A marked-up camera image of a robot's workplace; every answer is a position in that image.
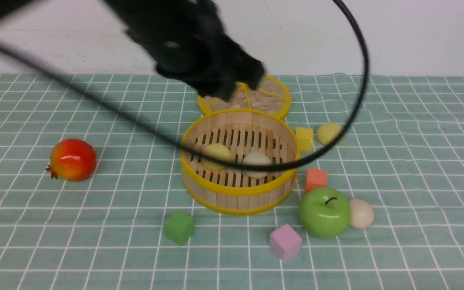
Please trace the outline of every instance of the black cable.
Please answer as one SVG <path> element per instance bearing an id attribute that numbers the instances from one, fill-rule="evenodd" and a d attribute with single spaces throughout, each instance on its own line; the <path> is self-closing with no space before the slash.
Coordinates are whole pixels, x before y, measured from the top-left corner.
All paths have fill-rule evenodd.
<path id="1" fill-rule="evenodd" d="M 365 97 L 366 88 L 368 86 L 368 78 L 370 75 L 370 58 L 368 56 L 368 48 L 367 48 L 365 39 L 363 37 L 363 34 L 361 32 L 361 29 L 357 25 L 357 22 L 354 19 L 354 16 L 352 15 L 352 13 L 350 13 L 349 9 L 342 2 L 342 0 L 333 0 L 333 2 L 338 6 L 341 12 L 345 15 L 348 22 L 350 23 L 350 26 L 352 26 L 352 29 L 354 30 L 354 33 L 357 37 L 357 40 L 359 41 L 359 46 L 361 48 L 361 52 L 363 55 L 363 77 L 362 77 L 362 82 L 361 82 L 361 89 L 359 90 L 359 96 L 357 97 L 357 101 L 354 105 L 354 108 L 352 109 L 350 117 L 347 119 L 346 123 L 343 125 L 341 132 L 337 134 L 337 136 L 330 143 L 322 147 L 317 152 L 314 152 L 313 154 L 309 154 L 308 156 L 305 156 L 299 160 L 285 162 L 285 163 L 277 164 L 277 165 L 246 165 L 246 164 L 240 164 L 240 163 L 231 163 L 231 162 L 226 162 L 226 161 L 217 159 L 212 156 L 204 155 L 200 151 L 197 151 L 195 149 L 192 149 L 191 147 L 178 143 L 175 139 L 168 137 L 166 134 L 157 132 L 155 127 L 149 125 L 149 123 L 152 123 L 151 121 L 148 121 L 148 120 L 136 121 L 135 116 L 132 116 L 131 114 L 127 112 L 120 112 L 117 106 L 106 103 L 102 99 L 99 99 L 98 97 L 96 97 L 94 94 L 91 94 L 90 92 L 85 92 L 85 90 L 82 88 L 79 88 L 79 86 L 71 84 L 70 81 L 63 79 L 58 74 L 53 73 L 51 70 L 48 70 L 47 68 L 45 68 L 46 66 L 44 64 L 39 65 L 36 62 L 33 62 L 30 59 L 22 56 L 22 54 L 12 51 L 12 49 L 6 48 L 2 44 L 0 44 L 0 53 L 4 56 L 10 57 L 11 59 L 20 62 L 21 64 L 24 64 L 26 66 L 33 68 L 35 71 L 38 71 L 50 77 L 50 79 L 62 84 L 66 88 L 73 90 L 79 93 L 80 95 L 91 99 L 98 105 L 106 108 L 107 110 L 114 112 L 122 119 L 135 123 L 137 126 L 142 128 L 143 130 L 155 135 L 157 138 L 161 139 L 162 141 L 166 143 L 169 143 L 170 145 L 173 145 L 174 147 L 177 147 L 178 149 L 185 150 L 191 154 L 195 154 L 196 156 L 199 156 L 200 158 L 211 160 L 214 163 L 218 163 L 223 166 L 231 167 L 235 169 L 248 170 L 248 171 L 263 171 L 263 172 L 287 171 L 287 170 L 302 167 L 304 165 L 311 163 L 312 161 L 318 159 L 323 154 L 327 153 L 332 147 L 334 147 L 339 142 L 339 140 L 346 134 L 348 129 L 350 129 L 357 114 L 359 113 L 359 110 L 361 109 L 361 105 L 363 104 L 363 99 Z"/>

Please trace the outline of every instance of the yellow bun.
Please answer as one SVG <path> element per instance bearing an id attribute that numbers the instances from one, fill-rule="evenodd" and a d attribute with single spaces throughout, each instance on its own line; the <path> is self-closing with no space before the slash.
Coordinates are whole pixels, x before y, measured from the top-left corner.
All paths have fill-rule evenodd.
<path id="1" fill-rule="evenodd" d="M 316 131 L 318 141 L 327 145 L 341 132 L 341 125 L 338 123 L 325 123 L 321 125 Z"/>
<path id="2" fill-rule="evenodd" d="M 205 155 L 209 155 L 223 161 L 230 162 L 232 160 L 232 157 L 230 156 L 230 150 L 228 150 L 228 148 L 223 144 L 212 143 L 206 146 L 202 152 Z M 223 165 L 214 163 L 210 160 L 202 159 L 201 162 L 206 169 L 220 170 L 225 168 Z"/>

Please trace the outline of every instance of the foam block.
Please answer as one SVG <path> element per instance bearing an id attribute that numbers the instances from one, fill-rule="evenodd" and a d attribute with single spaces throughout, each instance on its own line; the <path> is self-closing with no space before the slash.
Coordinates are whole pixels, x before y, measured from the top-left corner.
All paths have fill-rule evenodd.
<path id="1" fill-rule="evenodd" d="M 289 224 L 285 224 L 271 233 L 269 247 L 279 259 L 287 261 L 302 249 L 302 237 Z"/>
<path id="2" fill-rule="evenodd" d="M 296 128 L 295 129 L 296 139 L 300 145 L 302 151 L 314 151 L 315 142 L 314 137 L 315 133 L 311 128 Z"/>
<path id="3" fill-rule="evenodd" d="M 195 232 L 195 221 L 187 213 L 175 211 L 164 222 L 164 235 L 182 246 Z"/>
<path id="4" fill-rule="evenodd" d="M 319 187 L 327 187 L 327 171 L 316 168 L 308 168 L 305 175 L 304 193 L 308 193 L 309 191 Z"/>

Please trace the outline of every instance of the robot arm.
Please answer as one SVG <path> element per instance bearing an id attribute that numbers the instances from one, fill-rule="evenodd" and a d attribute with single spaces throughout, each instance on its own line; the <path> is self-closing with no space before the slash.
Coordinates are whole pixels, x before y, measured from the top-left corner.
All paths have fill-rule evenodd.
<path id="1" fill-rule="evenodd" d="M 0 0 L 0 19 L 36 0 Z M 156 61 L 158 74 L 192 86 L 200 96 L 229 101 L 236 83 L 256 90 L 263 64 L 225 33 L 211 0 L 102 0 L 125 33 Z"/>

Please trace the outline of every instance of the apple stem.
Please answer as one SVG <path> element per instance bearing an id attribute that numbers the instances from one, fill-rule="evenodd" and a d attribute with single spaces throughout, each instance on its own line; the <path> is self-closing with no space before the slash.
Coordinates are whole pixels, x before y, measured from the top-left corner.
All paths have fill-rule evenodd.
<path id="1" fill-rule="evenodd" d="M 325 204 L 328 204 L 331 200 L 334 200 L 334 199 L 337 199 L 337 198 L 335 198 L 335 197 L 329 198 L 329 200 L 327 200 L 327 201 L 325 202 Z"/>

